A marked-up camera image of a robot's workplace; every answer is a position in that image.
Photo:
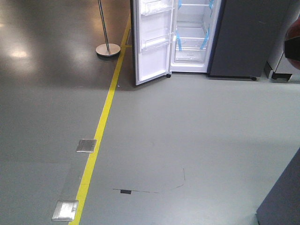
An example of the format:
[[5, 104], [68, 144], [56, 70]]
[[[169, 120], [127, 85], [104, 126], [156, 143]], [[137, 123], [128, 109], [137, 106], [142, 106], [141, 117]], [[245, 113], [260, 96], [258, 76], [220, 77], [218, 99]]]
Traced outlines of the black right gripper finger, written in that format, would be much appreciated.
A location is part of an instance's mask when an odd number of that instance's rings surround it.
[[300, 59], [300, 36], [285, 40], [284, 53], [287, 59], [291, 59], [291, 60]]

